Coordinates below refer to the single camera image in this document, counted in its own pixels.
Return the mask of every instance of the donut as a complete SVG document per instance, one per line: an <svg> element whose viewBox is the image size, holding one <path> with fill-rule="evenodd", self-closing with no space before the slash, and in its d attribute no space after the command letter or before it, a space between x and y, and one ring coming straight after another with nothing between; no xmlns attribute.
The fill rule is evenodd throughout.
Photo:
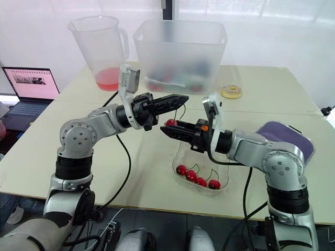
<svg viewBox="0 0 335 251"><path fill-rule="evenodd" d="M242 88L238 85L225 85L221 89L221 95L225 98L239 98L242 95Z"/></svg>

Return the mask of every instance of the laptop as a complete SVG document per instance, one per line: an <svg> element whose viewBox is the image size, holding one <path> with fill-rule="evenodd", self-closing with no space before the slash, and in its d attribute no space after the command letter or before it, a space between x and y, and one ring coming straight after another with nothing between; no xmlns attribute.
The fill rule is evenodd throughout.
<svg viewBox="0 0 335 251"><path fill-rule="evenodd" d="M2 118L9 130L26 131L59 94L50 69L2 67L19 102Z"/></svg>

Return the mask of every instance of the transparent bowl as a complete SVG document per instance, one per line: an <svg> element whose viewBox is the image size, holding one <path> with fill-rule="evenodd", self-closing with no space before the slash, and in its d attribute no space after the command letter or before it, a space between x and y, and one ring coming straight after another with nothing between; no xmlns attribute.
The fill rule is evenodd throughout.
<svg viewBox="0 0 335 251"><path fill-rule="evenodd" d="M223 154L214 153L213 158L218 161L228 162L226 156ZM185 165L188 170L193 170L197 178L201 177L207 180L207 186L198 185L195 182L186 179L186 175L179 175L176 171L179 165ZM199 153L191 150L190 144L181 142L178 152L173 159L172 168L174 179L182 186L191 188L199 193L205 195L217 195L224 190L229 181L229 166L217 165L213 163L207 156L207 153ZM211 180L220 182L219 189L211 189L208 187Z"/></svg>

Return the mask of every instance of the beige tabletop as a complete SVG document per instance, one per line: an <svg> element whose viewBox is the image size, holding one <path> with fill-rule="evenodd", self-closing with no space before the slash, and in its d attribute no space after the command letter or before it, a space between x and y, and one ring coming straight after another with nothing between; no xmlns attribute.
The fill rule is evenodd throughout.
<svg viewBox="0 0 335 251"><path fill-rule="evenodd" d="M138 62L130 62L139 67ZM223 85L237 84L242 87L239 99L221 98L224 111L265 112L297 115L322 116L320 109L311 101L293 74L285 68L263 66L221 65L213 91L220 91ZM148 92L143 79L137 94ZM170 93L151 92L155 98ZM56 98L59 101L89 102L103 104L113 93L100 90L88 67ZM202 110L204 95L189 95L187 108ZM115 102L121 103L118 97Z"/></svg>
<svg viewBox="0 0 335 251"><path fill-rule="evenodd" d="M0 163L0 191L45 198L50 175L55 171L59 130L64 122L86 116L100 103L54 101L13 146ZM159 125L173 117L160 116ZM225 112L227 129L256 131L275 120L301 130L312 140L316 152L306 167L310 203L317 223L335 224L333 178L335 177L335 130L320 116L271 113ZM187 109L183 120L206 118L203 110ZM205 196L179 185L173 178L172 160L179 142L160 132L129 129L120 135L133 166L130 178L113 205L173 212L243 217L242 195L248 168L229 169L229 184L216 196ZM103 204L118 190L128 170L128 159L116 137L102 139L94 147L91 189L96 203ZM267 199L264 175L255 171L247 194L251 212ZM263 209L255 219L268 215Z"/></svg>

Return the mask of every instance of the laptop screen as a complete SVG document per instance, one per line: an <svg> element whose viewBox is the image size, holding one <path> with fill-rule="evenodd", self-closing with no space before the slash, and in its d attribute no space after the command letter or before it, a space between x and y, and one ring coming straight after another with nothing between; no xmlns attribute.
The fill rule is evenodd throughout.
<svg viewBox="0 0 335 251"><path fill-rule="evenodd" d="M56 83L50 69L3 67L19 98L55 99Z"/></svg>

